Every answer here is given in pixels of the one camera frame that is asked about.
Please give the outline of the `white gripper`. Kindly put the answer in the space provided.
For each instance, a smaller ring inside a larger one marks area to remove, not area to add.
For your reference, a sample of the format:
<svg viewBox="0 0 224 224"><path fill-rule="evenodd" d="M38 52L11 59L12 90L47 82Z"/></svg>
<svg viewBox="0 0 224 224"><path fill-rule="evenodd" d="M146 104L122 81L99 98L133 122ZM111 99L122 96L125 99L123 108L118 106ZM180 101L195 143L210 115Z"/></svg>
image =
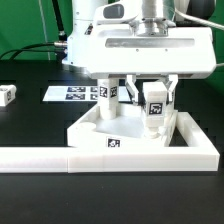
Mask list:
<svg viewBox="0 0 224 224"><path fill-rule="evenodd" d="M138 37L122 25L100 25L93 29L87 49L87 71L91 77L122 78L134 104L139 103L136 76L154 79L169 75L167 103L175 98L178 75L203 79L216 68L212 31L206 27L170 28L165 37Z"/></svg>

